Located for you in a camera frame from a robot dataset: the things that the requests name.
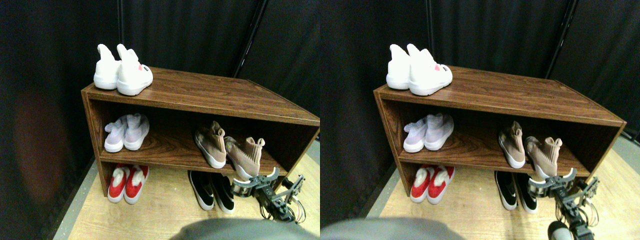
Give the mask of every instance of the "black backdrop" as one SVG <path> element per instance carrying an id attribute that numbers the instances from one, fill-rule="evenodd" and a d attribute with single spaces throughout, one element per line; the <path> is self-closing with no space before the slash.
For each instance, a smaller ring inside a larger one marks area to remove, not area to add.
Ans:
<path id="1" fill-rule="evenodd" d="M 431 3 L 429 35 L 426 3 Z M 365 216 L 388 180 L 393 157 L 372 91 L 385 84 L 389 45 L 427 48 L 437 62 L 552 78 L 640 126 L 640 3 L 572 1 L 352 1 L 325 6 L 321 226 Z"/>

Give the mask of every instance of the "black curtain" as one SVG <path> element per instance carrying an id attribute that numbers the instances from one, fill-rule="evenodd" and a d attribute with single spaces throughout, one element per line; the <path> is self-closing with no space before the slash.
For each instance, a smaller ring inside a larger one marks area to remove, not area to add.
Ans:
<path id="1" fill-rule="evenodd" d="M 640 130 L 640 2 L 580 1 L 551 74 Z"/>
<path id="2" fill-rule="evenodd" d="M 0 8 L 0 232 L 52 238 L 93 155 L 80 90 L 97 45 L 118 42 L 116 2 Z"/>

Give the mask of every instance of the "gray floor edge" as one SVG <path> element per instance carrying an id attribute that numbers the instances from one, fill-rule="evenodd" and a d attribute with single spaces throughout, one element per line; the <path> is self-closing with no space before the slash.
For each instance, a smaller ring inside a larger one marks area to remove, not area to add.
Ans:
<path id="1" fill-rule="evenodd" d="M 60 223 L 60 227 L 58 227 L 58 231 L 56 231 L 56 235 L 53 239 L 68 239 L 69 234 L 71 234 L 71 230 L 74 228 L 74 224 L 76 224 L 76 219 L 78 214 L 80 214 L 80 210 L 84 205 L 84 200 L 86 200 L 86 196 L 91 189 L 91 185 L 93 184 L 93 180 L 95 180 L 95 176 L 98 175 L 98 168 L 95 165 L 95 159 L 92 159 L 91 168 L 89 172 L 87 172 L 76 196 L 74 197 L 73 202 L 69 205 L 69 209 L 65 214 L 65 217 L 62 219 Z"/>

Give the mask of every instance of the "shoe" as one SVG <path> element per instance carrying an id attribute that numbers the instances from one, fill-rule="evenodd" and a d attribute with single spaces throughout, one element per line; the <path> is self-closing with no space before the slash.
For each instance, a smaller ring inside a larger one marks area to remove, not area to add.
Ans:
<path id="1" fill-rule="evenodd" d="M 231 193 L 231 181 L 220 173 L 210 173 L 213 183 L 213 193 L 218 201 L 218 207 L 225 213 L 233 213 L 236 209 L 234 195 Z"/>
<path id="2" fill-rule="evenodd" d="M 121 116 L 116 122 L 104 126 L 104 130 L 109 133 L 104 140 L 104 150 L 107 150 L 107 152 L 119 152 L 122 150 L 127 128 L 127 116 Z"/>
<path id="3" fill-rule="evenodd" d="M 498 185 L 498 192 L 502 199 L 502 205 L 507 210 L 516 209 L 518 200 L 516 199 L 516 186 L 509 172 L 494 171 L 495 183 Z"/>
<path id="4" fill-rule="evenodd" d="M 129 204 L 135 204 L 138 202 L 140 195 L 142 194 L 142 187 L 145 186 L 149 178 L 149 167 L 133 165 L 131 167 L 131 175 L 127 179 L 127 187 L 124 195 L 124 200 Z"/>
<path id="5" fill-rule="evenodd" d="M 427 188 L 433 178 L 433 166 L 422 165 L 415 174 L 415 181 L 411 186 L 411 201 L 419 204 L 427 198 Z"/>
<path id="6" fill-rule="evenodd" d="M 127 135 L 124 138 L 124 147 L 132 151 L 140 149 L 148 133 L 149 119 L 147 116 L 139 113 L 127 115 Z"/>
<path id="7" fill-rule="evenodd" d="M 437 151 L 453 133 L 453 118 L 450 115 L 438 113 L 427 116 L 427 132 L 424 136 L 424 147 Z"/>
<path id="8" fill-rule="evenodd" d="M 200 207 L 205 211 L 213 209 L 216 199 L 214 198 L 213 184 L 208 173 L 198 171 L 188 171 L 191 187 L 196 193 Z"/>
<path id="9" fill-rule="evenodd" d="M 129 96 L 140 94 L 143 89 L 151 85 L 154 75 L 146 65 L 140 64 L 133 49 L 127 50 L 122 44 L 118 44 L 116 49 L 122 59 L 116 84 L 118 92 Z"/>
<path id="10" fill-rule="evenodd" d="M 411 66 L 409 90 L 413 94 L 431 95 L 451 83 L 453 75 L 449 67 L 437 64 L 427 49 L 418 51 L 413 44 L 407 45 L 406 49 Z"/>
<path id="11" fill-rule="evenodd" d="M 536 173 L 540 177 L 547 179 L 557 175 L 557 161 L 562 140 L 558 138 L 554 141 L 553 138 L 549 137 L 545 139 L 544 143 L 540 143 L 531 136 L 525 140 L 525 144 L 527 146 L 527 154 L 533 160 Z"/>
<path id="12" fill-rule="evenodd" d="M 498 143 L 504 152 L 504 157 L 512 168 L 521 168 L 525 163 L 524 146 L 522 145 L 522 128 L 513 121 L 511 127 L 504 128 L 498 135 Z"/>
<path id="13" fill-rule="evenodd" d="M 227 163 L 224 139 L 225 131 L 216 121 L 213 121 L 211 128 L 201 127 L 196 131 L 196 145 L 213 168 L 222 168 Z"/>
<path id="14" fill-rule="evenodd" d="M 111 51 L 104 44 L 98 45 L 98 53 L 100 54 L 100 60 L 95 64 L 93 83 L 97 88 L 114 90 L 118 81 L 120 62 L 116 61 Z"/>
<path id="15" fill-rule="evenodd" d="M 529 179 L 531 177 L 526 173 L 514 173 L 513 180 L 518 186 L 518 194 L 520 195 L 520 203 L 528 213 L 538 212 L 538 201 L 535 196 L 529 194 Z"/>
<path id="16" fill-rule="evenodd" d="M 420 152 L 424 147 L 424 136 L 427 133 L 427 117 L 418 122 L 412 122 L 404 127 L 404 131 L 409 135 L 404 139 L 404 150 L 406 152 Z"/>
<path id="17" fill-rule="evenodd" d="M 409 89 L 409 55 L 396 44 L 391 44 L 391 61 L 388 65 L 387 85 L 398 90 Z"/>
<path id="18" fill-rule="evenodd" d="M 434 169 L 433 178 L 427 189 L 429 203 L 434 205 L 440 203 L 444 192 L 447 191 L 447 187 L 451 185 L 454 175 L 456 175 L 456 168 L 452 166 L 438 166 Z"/>
<path id="19" fill-rule="evenodd" d="M 225 148 L 227 156 L 231 158 L 236 172 L 245 181 L 258 176 L 260 170 L 260 158 L 262 157 L 262 147 L 264 139 L 254 141 L 249 137 L 243 144 L 239 144 L 234 138 L 225 137 Z"/>
<path id="20" fill-rule="evenodd" d="M 127 179 L 129 178 L 129 173 L 131 172 L 131 166 L 127 164 L 118 163 L 116 168 L 113 170 L 113 175 L 111 176 L 111 183 L 109 183 L 109 190 L 107 193 L 107 198 L 110 202 L 118 203 L 122 200 L 122 196 L 124 196 L 124 188 L 127 185 Z"/>

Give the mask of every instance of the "floor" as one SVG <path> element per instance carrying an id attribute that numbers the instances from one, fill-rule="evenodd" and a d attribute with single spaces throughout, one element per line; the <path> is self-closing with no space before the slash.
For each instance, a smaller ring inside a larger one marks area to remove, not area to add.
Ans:
<path id="1" fill-rule="evenodd" d="M 547 238 L 547 227 L 555 220 L 553 199 L 538 199 L 536 214 L 528 214 L 520 206 L 514 211 L 507 211 L 500 201 L 493 172 L 471 168 L 457 168 L 456 171 L 458 172 L 452 181 L 452 188 L 447 190 L 438 205 L 431 205 L 426 201 L 421 204 L 413 203 L 406 196 L 397 177 L 392 178 L 387 184 L 393 186 L 390 195 L 386 195 L 388 190 L 385 188 L 378 198 L 380 202 L 376 202 L 368 217 L 436 220 L 466 239 Z M 640 193 L 637 192 L 640 188 L 640 175 L 623 160 L 621 154 L 618 155 L 615 150 L 611 150 L 596 171 L 596 176 L 601 183 L 593 201 L 600 213 L 600 224 L 590 229 L 596 237 L 603 239 L 640 236 L 640 225 L 637 224 L 640 221 L 640 205 L 630 204 L 640 199 Z"/>
<path id="2" fill-rule="evenodd" d="M 307 154 L 292 171 L 292 178 L 304 174 L 303 191 L 298 198 L 307 211 L 305 230 L 320 232 L 320 144 L 313 142 Z M 204 211 L 198 205 L 185 170 L 150 168 L 144 195 L 135 205 L 122 201 L 112 204 L 103 195 L 95 163 L 85 177 L 69 207 L 55 239 L 167 239 L 184 225 L 208 218 L 262 219 L 254 198 L 237 198 L 236 211 L 224 214 L 214 208 Z"/>

